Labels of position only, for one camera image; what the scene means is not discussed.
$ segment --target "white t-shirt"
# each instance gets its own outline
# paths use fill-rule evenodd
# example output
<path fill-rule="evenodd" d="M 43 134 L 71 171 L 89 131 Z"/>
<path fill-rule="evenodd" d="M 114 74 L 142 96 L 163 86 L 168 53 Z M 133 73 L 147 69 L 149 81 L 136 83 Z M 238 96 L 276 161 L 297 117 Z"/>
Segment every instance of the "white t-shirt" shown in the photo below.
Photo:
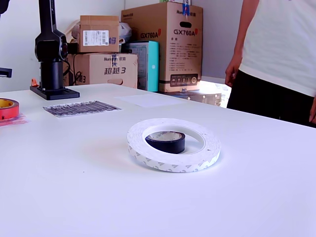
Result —
<path fill-rule="evenodd" d="M 240 70 L 316 96 L 316 0 L 260 0 Z"/>

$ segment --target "teal box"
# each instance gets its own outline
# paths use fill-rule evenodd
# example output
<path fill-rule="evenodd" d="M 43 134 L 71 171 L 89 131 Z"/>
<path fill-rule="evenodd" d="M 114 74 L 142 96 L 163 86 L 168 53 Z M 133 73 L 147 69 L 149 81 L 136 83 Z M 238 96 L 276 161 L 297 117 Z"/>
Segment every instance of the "teal box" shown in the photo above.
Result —
<path fill-rule="evenodd" d="M 124 52 L 138 55 L 138 89 L 157 92 L 159 86 L 159 43 L 137 41 L 126 43 Z"/>

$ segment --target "black pants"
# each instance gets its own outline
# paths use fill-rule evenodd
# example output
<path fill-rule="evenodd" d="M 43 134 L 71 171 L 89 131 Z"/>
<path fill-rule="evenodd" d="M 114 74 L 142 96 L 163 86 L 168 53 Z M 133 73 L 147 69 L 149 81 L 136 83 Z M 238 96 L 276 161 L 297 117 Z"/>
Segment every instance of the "black pants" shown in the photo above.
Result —
<path fill-rule="evenodd" d="M 311 96 L 239 71 L 228 108 L 316 128 L 309 122 L 313 101 Z"/>

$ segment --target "white tape roll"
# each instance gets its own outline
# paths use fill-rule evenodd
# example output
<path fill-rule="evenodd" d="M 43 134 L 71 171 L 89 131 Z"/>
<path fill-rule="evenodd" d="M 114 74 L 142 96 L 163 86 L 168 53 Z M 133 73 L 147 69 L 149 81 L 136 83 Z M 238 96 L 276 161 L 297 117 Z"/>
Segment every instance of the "white tape roll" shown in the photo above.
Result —
<path fill-rule="evenodd" d="M 162 131 L 180 132 L 203 143 L 203 148 L 192 154 L 169 154 L 151 147 L 146 137 Z M 213 165 L 221 150 L 220 141 L 208 129 L 184 120 L 156 118 L 134 125 L 127 134 L 130 154 L 138 161 L 168 172 L 195 172 Z"/>

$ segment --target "white paper sheet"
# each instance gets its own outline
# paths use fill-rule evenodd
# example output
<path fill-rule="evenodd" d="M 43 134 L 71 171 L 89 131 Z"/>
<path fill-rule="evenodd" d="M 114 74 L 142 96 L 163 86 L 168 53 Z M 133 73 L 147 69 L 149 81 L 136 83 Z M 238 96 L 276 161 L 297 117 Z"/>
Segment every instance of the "white paper sheet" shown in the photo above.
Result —
<path fill-rule="evenodd" d="M 116 98 L 145 108 L 186 103 L 186 100 L 180 100 L 171 96 L 160 96 L 155 94 L 124 96 Z"/>

